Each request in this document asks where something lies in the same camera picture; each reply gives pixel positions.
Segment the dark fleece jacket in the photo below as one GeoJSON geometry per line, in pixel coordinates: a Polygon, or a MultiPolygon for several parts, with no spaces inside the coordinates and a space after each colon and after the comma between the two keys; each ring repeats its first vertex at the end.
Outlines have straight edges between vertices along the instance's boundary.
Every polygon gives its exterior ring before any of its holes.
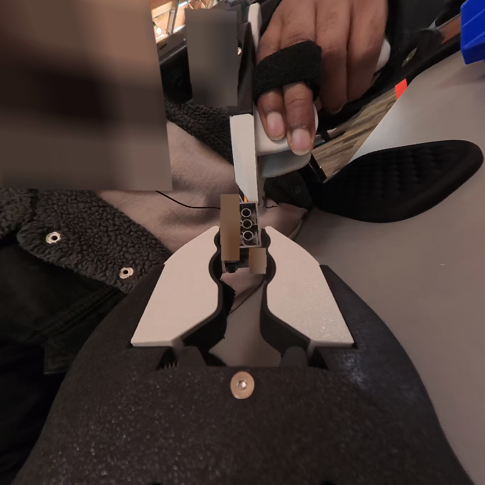
{"type": "MultiPolygon", "coordinates": [[[[165,99],[168,122],[232,165],[229,115],[165,99]]],[[[96,191],[1,189],[1,484],[101,321],[173,253],[96,191]]]]}

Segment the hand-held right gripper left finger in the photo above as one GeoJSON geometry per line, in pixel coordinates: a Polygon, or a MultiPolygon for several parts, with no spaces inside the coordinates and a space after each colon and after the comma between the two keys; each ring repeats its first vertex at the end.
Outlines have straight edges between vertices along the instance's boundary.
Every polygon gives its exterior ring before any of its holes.
{"type": "Polygon", "coordinates": [[[167,259],[131,338],[134,347],[214,347],[225,336],[219,227],[167,259]]]}

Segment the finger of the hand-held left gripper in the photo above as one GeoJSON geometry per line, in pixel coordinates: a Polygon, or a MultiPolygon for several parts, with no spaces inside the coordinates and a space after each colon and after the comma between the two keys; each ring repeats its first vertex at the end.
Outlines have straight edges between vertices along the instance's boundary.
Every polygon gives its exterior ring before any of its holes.
{"type": "Polygon", "coordinates": [[[230,134],[235,181],[248,201],[261,201],[261,180],[256,154],[254,117],[238,114],[230,117],[230,134]]]}

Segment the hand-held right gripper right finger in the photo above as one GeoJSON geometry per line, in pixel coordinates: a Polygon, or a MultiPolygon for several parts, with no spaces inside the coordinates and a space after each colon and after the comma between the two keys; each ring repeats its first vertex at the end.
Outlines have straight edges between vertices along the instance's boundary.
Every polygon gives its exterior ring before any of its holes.
{"type": "Polygon", "coordinates": [[[272,227],[260,331],[272,348],[352,347],[354,339],[318,261],[272,227]]]}

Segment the person's left hand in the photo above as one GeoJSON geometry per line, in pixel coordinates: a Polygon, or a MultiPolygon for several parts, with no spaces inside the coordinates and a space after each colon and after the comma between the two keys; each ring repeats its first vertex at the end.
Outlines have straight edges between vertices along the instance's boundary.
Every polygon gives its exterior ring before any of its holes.
{"type": "MultiPolygon", "coordinates": [[[[311,40],[322,51],[320,107],[337,113],[372,85],[385,38],[387,1],[282,1],[258,45],[257,62],[311,40]]],[[[312,151],[316,133],[312,90],[293,83],[258,99],[269,138],[286,137],[296,155],[312,151]]]]}

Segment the orange grey lego assembly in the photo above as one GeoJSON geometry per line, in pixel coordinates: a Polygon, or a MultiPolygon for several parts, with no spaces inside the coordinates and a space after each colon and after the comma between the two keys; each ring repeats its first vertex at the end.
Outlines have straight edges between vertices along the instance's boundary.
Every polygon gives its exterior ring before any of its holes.
{"type": "Polygon", "coordinates": [[[220,244],[225,273],[248,268],[251,274],[266,274],[268,239],[259,225],[258,203],[221,196],[220,244]]]}

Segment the blue storage bin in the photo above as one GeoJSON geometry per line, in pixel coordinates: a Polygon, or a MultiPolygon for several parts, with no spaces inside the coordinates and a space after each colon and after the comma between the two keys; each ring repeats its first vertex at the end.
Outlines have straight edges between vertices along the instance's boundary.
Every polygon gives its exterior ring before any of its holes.
{"type": "Polygon", "coordinates": [[[460,51],[464,63],[484,61],[484,1],[465,1],[460,16],[460,51]]]}

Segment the beige hooded sweatshirt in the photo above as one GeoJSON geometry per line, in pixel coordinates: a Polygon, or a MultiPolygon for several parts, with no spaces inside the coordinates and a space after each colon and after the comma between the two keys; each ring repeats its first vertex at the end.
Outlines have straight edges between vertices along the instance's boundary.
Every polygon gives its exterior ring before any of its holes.
{"type": "MultiPolygon", "coordinates": [[[[221,194],[238,191],[234,168],[221,155],[171,122],[167,133],[173,182],[170,197],[193,207],[219,207],[221,194]]],[[[183,207],[156,192],[104,190],[96,194],[148,230],[172,253],[219,225],[218,210],[183,207]]],[[[307,210],[293,202],[276,203],[270,196],[265,203],[267,208],[259,212],[262,226],[293,238],[307,210]]]]}

